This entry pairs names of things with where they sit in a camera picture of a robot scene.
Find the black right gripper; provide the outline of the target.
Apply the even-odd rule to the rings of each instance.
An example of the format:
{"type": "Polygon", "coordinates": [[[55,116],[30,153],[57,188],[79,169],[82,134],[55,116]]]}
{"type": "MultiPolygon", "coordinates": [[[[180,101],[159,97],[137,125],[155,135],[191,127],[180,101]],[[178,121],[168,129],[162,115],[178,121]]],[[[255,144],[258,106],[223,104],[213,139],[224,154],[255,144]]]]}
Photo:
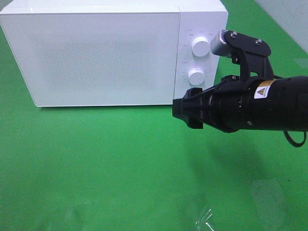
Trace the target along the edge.
{"type": "MultiPolygon", "coordinates": [[[[232,63],[240,66],[239,76],[226,76],[203,97],[204,123],[224,132],[258,129],[253,115],[254,94],[263,81],[272,81],[274,72],[269,51],[234,51],[232,63]]],[[[203,129],[202,88],[191,88],[182,98],[174,99],[172,116],[192,129],[203,129]]]]}

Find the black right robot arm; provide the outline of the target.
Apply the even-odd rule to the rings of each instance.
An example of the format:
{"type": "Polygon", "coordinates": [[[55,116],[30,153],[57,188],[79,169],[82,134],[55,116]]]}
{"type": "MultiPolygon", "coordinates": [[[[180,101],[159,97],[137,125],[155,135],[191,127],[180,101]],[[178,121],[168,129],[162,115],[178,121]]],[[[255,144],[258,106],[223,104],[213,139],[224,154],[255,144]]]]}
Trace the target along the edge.
{"type": "Polygon", "coordinates": [[[209,125],[226,133],[241,129],[307,131],[307,76],[269,80],[225,76],[209,89],[191,88],[174,99],[172,115],[193,129],[209,125]]]}

